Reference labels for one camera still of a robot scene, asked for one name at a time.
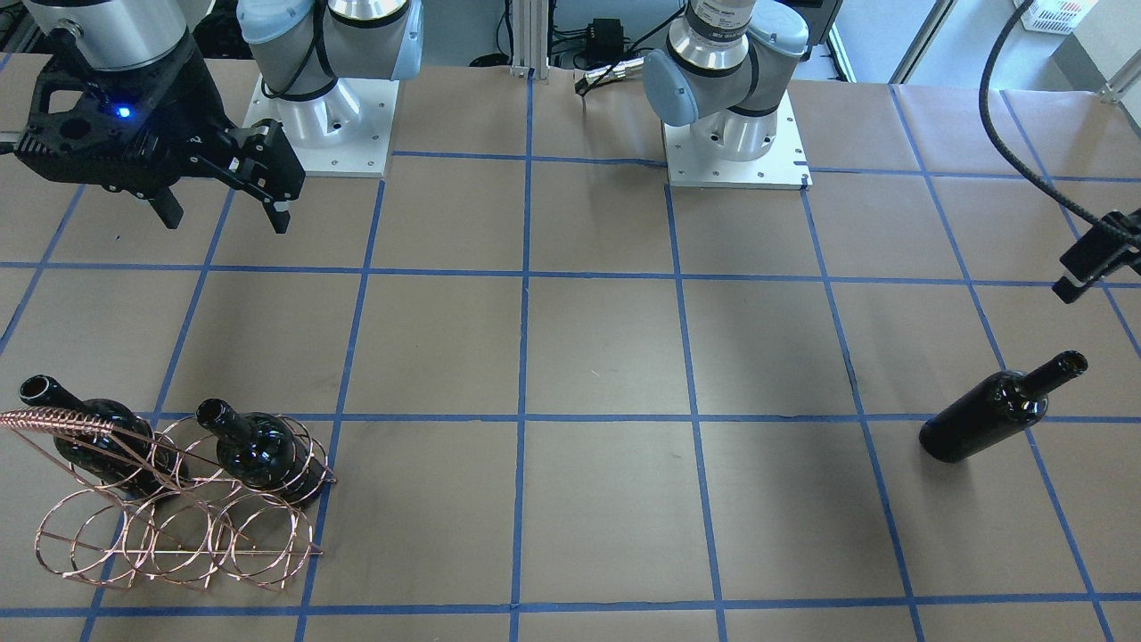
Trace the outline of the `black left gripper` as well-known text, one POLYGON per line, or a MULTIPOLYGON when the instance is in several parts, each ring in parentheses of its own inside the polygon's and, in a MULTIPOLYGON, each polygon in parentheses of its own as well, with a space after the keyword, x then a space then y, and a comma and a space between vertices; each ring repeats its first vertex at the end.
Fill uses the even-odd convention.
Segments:
POLYGON ((1065 304, 1073 304, 1097 281, 1104 279, 1117 269, 1128 267, 1134 273, 1140 273, 1140 253, 1136 247, 1130 245, 1128 241, 1104 231, 1101 226, 1089 228, 1059 261, 1063 265, 1063 275, 1052 285, 1052 292, 1065 304))

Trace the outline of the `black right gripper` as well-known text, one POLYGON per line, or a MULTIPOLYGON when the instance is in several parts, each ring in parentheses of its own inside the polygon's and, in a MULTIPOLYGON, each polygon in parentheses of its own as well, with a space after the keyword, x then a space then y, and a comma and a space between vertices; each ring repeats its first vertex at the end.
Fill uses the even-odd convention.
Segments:
POLYGON ((172 186, 185 177, 219 180, 264 203, 285 235, 289 201, 305 171, 281 122, 242 128, 194 36, 137 70, 95 70, 73 34, 50 34, 52 57, 37 78, 29 122, 15 155, 52 182, 98 185, 147 201, 167 230, 183 224, 172 186))

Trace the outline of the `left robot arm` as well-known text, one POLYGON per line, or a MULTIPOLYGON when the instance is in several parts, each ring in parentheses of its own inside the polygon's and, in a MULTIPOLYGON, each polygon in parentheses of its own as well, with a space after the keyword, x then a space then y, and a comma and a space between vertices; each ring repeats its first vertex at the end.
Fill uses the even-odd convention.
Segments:
MULTIPOLYGON (((1073 303, 1120 268, 1138 269, 1138 214, 1112 210, 1092 216, 1052 187, 1011 151, 994 125, 989 90, 993 70, 1023 1, 1003 25, 981 76, 978 107, 995 151, 1043 192, 1089 224, 1061 255, 1063 276, 1053 292, 1073 303)), ((667 25, 667 44, 648 52, 641 66, 645 98, 663 125, 669 170, 701 185, 728 182, 731 171, 758 166, 777 143, 782 106, 793 71, 809 48, 806 21, 775 1, 690 1, 667 25)))

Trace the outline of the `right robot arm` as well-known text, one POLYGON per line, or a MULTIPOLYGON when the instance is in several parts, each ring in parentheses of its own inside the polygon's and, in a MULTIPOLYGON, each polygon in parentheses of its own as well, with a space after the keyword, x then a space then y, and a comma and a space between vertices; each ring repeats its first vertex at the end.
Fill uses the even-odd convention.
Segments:
POLYGON ((175 1, 29 1, 52 46, 26 125, 3 151, 52 182, 98 185, 146 201, 170 230, 172 186, 219 180, 260 202, 288 230, 305 170, 298 149, 363 133, 348 82, 415 78, 423 60, 419 1, 240 1, 240 34, 275 114, 236 125, 175 1))

